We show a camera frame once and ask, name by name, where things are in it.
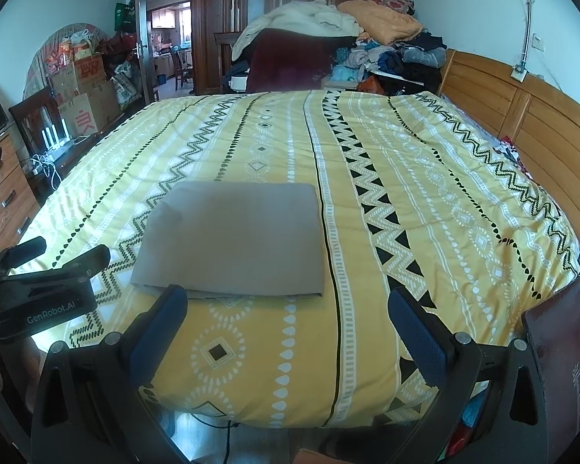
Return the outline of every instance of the window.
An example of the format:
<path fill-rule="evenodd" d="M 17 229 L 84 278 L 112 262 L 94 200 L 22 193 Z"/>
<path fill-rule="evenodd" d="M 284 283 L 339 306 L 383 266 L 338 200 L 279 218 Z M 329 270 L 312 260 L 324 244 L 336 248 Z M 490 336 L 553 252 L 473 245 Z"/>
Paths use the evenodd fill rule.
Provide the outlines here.
<path fill-rule="evenodd" d="M 191 43 L 191 9 L 182 9 L 181 22 L 181 45 Z"/>

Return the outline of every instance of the dark red blanket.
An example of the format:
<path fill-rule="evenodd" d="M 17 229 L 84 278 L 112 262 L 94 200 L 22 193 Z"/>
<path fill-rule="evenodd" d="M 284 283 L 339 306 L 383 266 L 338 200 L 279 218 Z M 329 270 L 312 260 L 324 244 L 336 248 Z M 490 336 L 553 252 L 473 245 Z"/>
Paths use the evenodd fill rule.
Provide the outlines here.
<path fill-rule="evenodd" d="M 340 47 L 353 47 L 355 37 L 323 38 L 281 29 L 264 29 L 257 37 L 247 92 L 320 89 Z"/>

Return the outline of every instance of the gray towel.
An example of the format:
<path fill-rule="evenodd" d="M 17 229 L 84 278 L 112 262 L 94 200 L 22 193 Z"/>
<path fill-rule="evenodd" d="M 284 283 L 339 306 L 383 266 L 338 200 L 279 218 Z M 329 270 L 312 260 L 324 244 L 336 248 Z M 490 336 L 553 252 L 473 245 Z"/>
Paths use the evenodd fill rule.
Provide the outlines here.
<path fill-rule="evenodd" d="M 178 183 L 148 217 L 131 284 L 190 297 L 323 293 L 316 190 L 299 183 Z"/>

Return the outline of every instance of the green bag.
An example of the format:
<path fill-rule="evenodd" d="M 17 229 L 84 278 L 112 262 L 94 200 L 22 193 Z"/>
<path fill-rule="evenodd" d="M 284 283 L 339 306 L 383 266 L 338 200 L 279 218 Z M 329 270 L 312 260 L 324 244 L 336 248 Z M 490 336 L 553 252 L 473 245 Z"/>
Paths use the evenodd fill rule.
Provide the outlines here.
<path fill-rule="evenodd" d="M 135 7 L 132 2 L 129 2 L 128 5 L 125 5 L 124 3 L 116 3 L 114 31 L 135 33 Z"/>

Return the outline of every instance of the doorway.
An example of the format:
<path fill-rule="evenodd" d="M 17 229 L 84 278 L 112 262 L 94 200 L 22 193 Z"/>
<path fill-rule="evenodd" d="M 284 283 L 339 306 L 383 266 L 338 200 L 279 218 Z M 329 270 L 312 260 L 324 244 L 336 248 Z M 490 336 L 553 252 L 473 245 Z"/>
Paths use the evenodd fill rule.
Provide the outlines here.
<path fill-rule="evenodd" d="M 190 0 L 140 0 L 135 13 L 151 101 L 193 94 Z"/>

